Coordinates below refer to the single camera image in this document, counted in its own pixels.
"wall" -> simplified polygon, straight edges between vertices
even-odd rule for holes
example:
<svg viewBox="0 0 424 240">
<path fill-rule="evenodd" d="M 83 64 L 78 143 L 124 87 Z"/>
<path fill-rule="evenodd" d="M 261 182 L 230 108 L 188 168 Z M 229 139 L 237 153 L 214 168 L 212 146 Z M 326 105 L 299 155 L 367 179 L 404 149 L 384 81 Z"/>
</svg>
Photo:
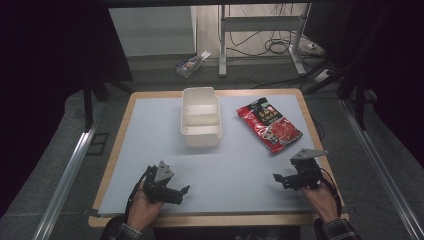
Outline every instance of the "wall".
<svg viewBox="0 0 424 240">
<path fill-rule="evenodd" d="M 194 54 L 194 7 L 109 9 L 125 56 Z"/>
</svg>

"hand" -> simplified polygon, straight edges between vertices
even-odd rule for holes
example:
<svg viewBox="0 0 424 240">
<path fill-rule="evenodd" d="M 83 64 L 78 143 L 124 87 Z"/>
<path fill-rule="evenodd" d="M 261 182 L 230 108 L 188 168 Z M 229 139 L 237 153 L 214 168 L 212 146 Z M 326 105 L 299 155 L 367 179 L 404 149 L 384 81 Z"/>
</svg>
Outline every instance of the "hand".
<svg viewBox="0 0 424 240">
<path fill-rule="evenodd" d="M 323 177 L 328 182 L 332 182 L 327 173 L 323 173 Z M 339 219 L 336 200 L 330 189 L 323 182 L 320 183 L 317 189 L 301 188 L 301 190 L 324 224 Z"/>
<path fill-rule="evenodd" d="M 159 215 L 163 202 L 151 203 L 143 192 L 144 181 L 138 186 L 128 214 L 127 224 L 140 232 L 148 227 Z"/>
</svg>

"chip bag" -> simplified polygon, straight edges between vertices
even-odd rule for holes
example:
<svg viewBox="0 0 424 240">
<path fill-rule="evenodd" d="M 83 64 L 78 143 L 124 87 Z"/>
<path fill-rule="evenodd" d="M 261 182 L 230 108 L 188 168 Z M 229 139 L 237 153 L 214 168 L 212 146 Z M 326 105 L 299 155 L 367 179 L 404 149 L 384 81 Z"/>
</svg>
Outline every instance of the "chip bag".
<svg viewBox="0 0 424 240">
<path fill-rule="evenodd" d="M 255 131 L 271 150 L 279 152 L 303 136 L 287 118 L 278 112 L 266 98 L 237 109 L 237 114 Z"/>
</svg>

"gray carpet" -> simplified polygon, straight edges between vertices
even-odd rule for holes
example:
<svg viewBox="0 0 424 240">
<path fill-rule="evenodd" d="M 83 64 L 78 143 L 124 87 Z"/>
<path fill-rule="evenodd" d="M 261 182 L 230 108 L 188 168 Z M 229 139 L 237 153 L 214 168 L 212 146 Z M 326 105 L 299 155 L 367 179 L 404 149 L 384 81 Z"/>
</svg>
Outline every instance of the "gray carpet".
<svg viewBox="0 0 424 240">
<path fill-rule="evenodd" d="M 231 65 L 226 79 L 206 64 L 188 79 L 174 69 L 133 70 L 138 91 L 183 90 L 193 86 L 216 89 L 251 88 L 253 82 L 274 82 L 297 77 L 291 64 Z M 87 224 L 91 206 L 103 176 L 129 95 L 107 86 L 111 94 L 93 140 L 50 239 L 99 239 L 102 230 Z M 410 239 L 393 204 L 359 143 L 334 89 L 329 86 L 305 96 L 318 122 L 322 144 L 330 152 L 331 168 L 340 187 L 350 221 L 363 239 Z M 66 113 L 50 146 L 8 212 L 0 221 L 0 239 L 30 239 L 41 220 L 84 127 L 82 94 L 71 96 Z M 424 171 L 404 146 L 379 120 L 372 106 L 365 109 L 367 133 L 421 222 L 424 221 Z M 144 239 L 153 239 L 151 232 Z M 302 239 L 315 239 L 310 226 L 302 227 Z"/>
</svg>

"white box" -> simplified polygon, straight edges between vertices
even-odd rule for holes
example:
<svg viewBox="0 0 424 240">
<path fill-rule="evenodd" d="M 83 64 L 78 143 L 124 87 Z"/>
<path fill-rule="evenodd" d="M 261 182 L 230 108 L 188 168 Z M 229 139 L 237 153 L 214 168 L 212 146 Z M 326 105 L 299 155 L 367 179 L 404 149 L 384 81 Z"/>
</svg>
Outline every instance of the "white box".
<svg viewBox="0 0 424 240">
<path fill-rule="evenodd" d="M 219 98 L 212 87 L 183 91 L 181 133 L 190 147 L 210 147 L 221 142 Z"/>
</svg>

